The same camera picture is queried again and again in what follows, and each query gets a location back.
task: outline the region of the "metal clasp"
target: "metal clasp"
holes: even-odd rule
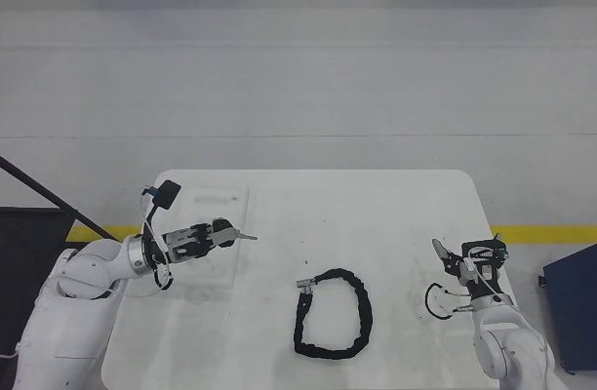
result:
[[[313,293],[311,287],[315,285],[316,281],[313,279],[302,279],[297,281],[297,288],[300,289],[301,293]]]

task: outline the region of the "yellow stripe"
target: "yellow stripe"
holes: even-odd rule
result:
[[[125,237],[131,234],[139,234],[140,226],[103,226],[108,233],[123,241]],[[77,243],[90,243],[100,239],[101,236],[86,226],[73,226],[68,232],[66,241]]]
[[[140,233],[139,226],[105,226],[114,237],[123,240],[130,234]],[[500,233],[507,244],[595,244],[597,226],[492,226],[494,234]],[[66,241],[89,243],[100,236],[86,226],[73,226]]]
[[[597,226],[492,226],[507,244],[596,244]]]

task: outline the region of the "robotic arm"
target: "robotic arm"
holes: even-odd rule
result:
[[[180,186],[165,181],[147,188],[153,206],[143,233],[121,244],[98,240],[83,250],[66,250],[43,285],[19,343],[14,390],[74,390],[105,349],[123,299],[127,281],[152,273],[158,289],[166,290],[172,275],[161,282],[159,268],[203,257],[237,239],[256,240],[223,218],[162,235],[151,229],[158,208],[168,209]]]
[[[462,256],[438,240],[433,240],[433,248],[446,273],[457,277],[471,296],[469,305],[454,312],[472,312],[474,348],[485,374],[498,379],[504,390],[567,390],[554,373],[554,355],[545,338],[500,288],[499,269],[508,252],[498,235],[464,243]]]

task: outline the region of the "floor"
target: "floor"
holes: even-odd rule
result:
[[[172,168],[459,169],[492,225],[597,225],[597,0],[113,3],[0,0],[0,154],[101,225]],[[577,249],[511,247],[549,334]]]

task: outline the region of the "black pole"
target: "black pole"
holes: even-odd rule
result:
[[[38,192],[40,195],[42,195],[44,198],[46,198],[48,201],[52,202],[59,208],[67,211],[68,213],[73,214],[77,220],[84,223],[86,226],[90,227],[95,233],[99,234],[101,237],[111,239],[111,240],[116,240],[116,238],[114,236],[112,236],[110,233],[103,230],[99,225],[92,222],[85,215],[83,215],[80,212],[78,212],[77,210],[73,209],[73,207],[71,205],[64,202],[55,193],[53,193],[52,191],[45,188],[43,185],[41,185],[41,183],[34,180],[32,177],[26,175],[24,171],[15,167],[10,161],[6,160],[2,156],[0,156],[0,168],[2,170],[6,171],[7,173],[9,173],[11,176],[15,177],[17,180],[19,180],[23,184],[25,184],[28,187],[30,187],[31,189],[33,189],[34,191]]]

